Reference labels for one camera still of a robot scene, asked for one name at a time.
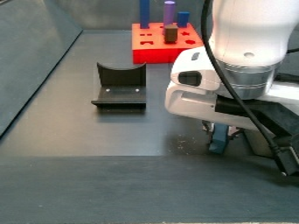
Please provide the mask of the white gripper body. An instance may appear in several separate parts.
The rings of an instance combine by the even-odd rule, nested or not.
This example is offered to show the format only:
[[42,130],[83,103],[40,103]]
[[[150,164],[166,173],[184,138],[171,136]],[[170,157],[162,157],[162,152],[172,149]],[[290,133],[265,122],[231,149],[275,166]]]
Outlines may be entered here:
[[[278,102],[299,115],[299,84],[290,80],[269,80],[259,84],[249,80],[236,87],[236,92],[245,101]],[[255,125],[247,117],[215,111],[219,96],[232,99],[214,70],[206,49],[196,47],[183,51],[174,62],[171,82],[166,90],[164,106],[168,112],[253,130]]]

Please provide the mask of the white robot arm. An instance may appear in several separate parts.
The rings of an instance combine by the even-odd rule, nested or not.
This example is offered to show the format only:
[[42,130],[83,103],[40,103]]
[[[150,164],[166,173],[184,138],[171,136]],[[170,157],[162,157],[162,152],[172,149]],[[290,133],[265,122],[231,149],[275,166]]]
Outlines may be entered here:
[[168,112],[245,129],[258,121],[277,135],[299,132],[299,84],[275,81],[299,25],[299,0],[210,0],[208,46],[183,51],[166,90]]

